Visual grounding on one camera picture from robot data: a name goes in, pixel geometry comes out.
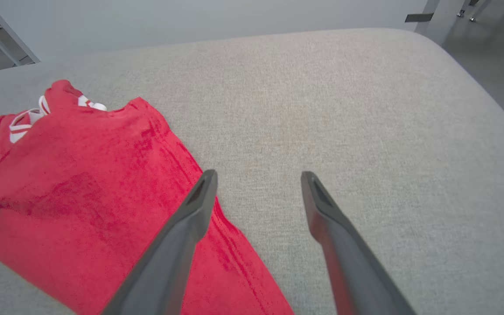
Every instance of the black tape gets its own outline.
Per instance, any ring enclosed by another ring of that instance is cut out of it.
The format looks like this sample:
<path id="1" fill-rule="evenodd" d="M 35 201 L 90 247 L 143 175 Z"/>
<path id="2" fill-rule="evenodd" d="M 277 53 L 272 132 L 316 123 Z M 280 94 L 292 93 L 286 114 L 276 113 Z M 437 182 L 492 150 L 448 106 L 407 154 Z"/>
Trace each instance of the black tape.
<path id="1" fill-rule="evenodd" d="M 429 22 L 431 20 L 431 18 L 433 17 L 433 13 L 429 13 L 429 14 L 408 14 L 408 16 L 406 16 L 406 21 L 405 23 L 408 23 L 408 22 Z"/>

